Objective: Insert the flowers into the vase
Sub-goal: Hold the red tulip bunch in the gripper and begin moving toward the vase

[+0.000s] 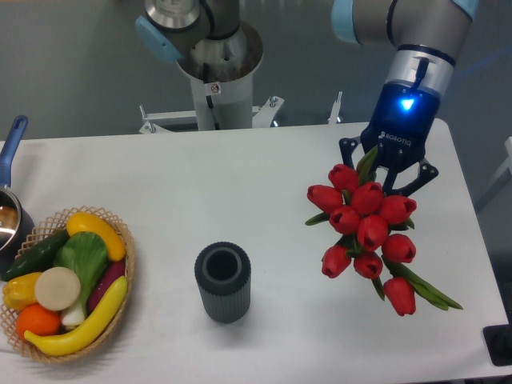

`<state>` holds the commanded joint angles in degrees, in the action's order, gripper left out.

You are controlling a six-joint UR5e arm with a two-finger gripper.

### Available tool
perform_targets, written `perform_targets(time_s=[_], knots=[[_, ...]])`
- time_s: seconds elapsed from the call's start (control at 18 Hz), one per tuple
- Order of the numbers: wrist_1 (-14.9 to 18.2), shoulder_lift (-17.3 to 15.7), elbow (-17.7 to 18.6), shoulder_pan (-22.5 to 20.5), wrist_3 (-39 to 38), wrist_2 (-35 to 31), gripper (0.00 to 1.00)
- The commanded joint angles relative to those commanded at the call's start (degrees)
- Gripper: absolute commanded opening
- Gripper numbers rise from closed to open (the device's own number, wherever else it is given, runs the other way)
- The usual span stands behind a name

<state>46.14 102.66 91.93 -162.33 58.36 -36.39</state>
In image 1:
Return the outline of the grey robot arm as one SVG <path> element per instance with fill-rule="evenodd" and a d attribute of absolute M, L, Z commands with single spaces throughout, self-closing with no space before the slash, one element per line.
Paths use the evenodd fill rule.
<path fill-rule="evenodd" d="M 476 1 L 336 1 L 331 25 L 340 40 L 388 42 L 394 60 L 367 128 L 340 141 L 345 164 L 356 148 L 376 150 L 387 194 L 408 196 L 438 175 L 426 140 L 466 35 Z M 200 130 L 251 128 L 253 75 L 263 46 L 240 18 L 237 1 L 148 1 L 135 29 L 163 62 L 189 78 Z"/>

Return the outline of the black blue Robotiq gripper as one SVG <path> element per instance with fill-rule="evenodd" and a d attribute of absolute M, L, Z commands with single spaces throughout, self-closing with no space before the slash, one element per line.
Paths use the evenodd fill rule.
<path fill-rule="evenodd" d="M 366 151 L 381 144 L 379 165 L 387 168 L 385 196 L 411 196 L 438 175 L 438 168 L 425 157 L 425 144 L 440 98 L 423 90 L 387 83 L 382 88 L 370 123 L 360 137 L 341 138 L 342 163 L 356 168 Z M 414 176 L 396 186 L 401 174 Z"/>

